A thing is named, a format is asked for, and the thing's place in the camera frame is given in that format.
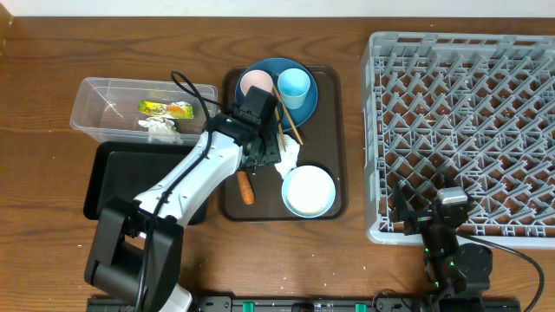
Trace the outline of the white paper napkin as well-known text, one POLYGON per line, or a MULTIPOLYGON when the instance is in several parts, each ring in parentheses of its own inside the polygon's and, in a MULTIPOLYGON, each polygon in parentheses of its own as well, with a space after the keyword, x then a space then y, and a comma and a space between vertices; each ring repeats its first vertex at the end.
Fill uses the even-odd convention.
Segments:
POLYGON ((280 161, 274 166, 277 172, 285 179, 287 174, 297 167, 298 154, 300 152, 300 145, 288 134, 277 134, 277 143, 279 148, 280 161))

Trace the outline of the orange carrot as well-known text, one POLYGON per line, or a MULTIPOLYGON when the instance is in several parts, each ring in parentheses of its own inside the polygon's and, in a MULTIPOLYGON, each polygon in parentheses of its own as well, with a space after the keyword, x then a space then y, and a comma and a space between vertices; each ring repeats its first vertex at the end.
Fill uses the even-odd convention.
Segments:
POLYGON ((241 193, 243 202, 246 205, 252 205, 255 202, 254 191, 251 187, 251 182, 248 178, 248 174, 245 171, 237 172, 238 186, 241 193))

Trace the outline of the yellow orange snack wrapper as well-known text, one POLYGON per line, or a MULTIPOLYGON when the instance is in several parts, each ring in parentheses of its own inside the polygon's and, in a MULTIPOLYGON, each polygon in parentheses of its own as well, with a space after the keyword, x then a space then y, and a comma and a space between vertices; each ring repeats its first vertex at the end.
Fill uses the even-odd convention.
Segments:
POLYGON ((191 120, 194 118, 193 107, 185 101, 172 102, 169 104, 141 101, 138 110, 150 117, 162 117, 167 119, 191 120))

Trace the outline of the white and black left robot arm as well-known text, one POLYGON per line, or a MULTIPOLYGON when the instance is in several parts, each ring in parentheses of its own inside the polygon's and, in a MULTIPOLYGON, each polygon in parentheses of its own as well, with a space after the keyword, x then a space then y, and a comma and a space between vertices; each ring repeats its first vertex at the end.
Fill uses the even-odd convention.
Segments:
POLYGON ((217 114, 159 182, 130 201, 110 199, 94 215, 85 282, 136 311, 189 310, 193 296, 179 284, 185 228, 237 170, 279 161, 277 128, 272 117, 217 114))

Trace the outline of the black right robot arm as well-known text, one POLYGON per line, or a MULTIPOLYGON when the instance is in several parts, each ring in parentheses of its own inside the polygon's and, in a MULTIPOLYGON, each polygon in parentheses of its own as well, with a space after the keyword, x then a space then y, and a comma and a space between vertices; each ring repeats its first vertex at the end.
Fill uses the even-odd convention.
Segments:
POLYGON ((482 293, 490 288, 493 253, 481 244, 460 244, 456 232, 468 220, 472 197, 453 181, 422 210, 408 206, 398 183, 393 195, 392 220, 403 223, 406 236, 420 235, 424 243, 428 279, 437 287, 426 296, 427 308, 485 311, 482 293))

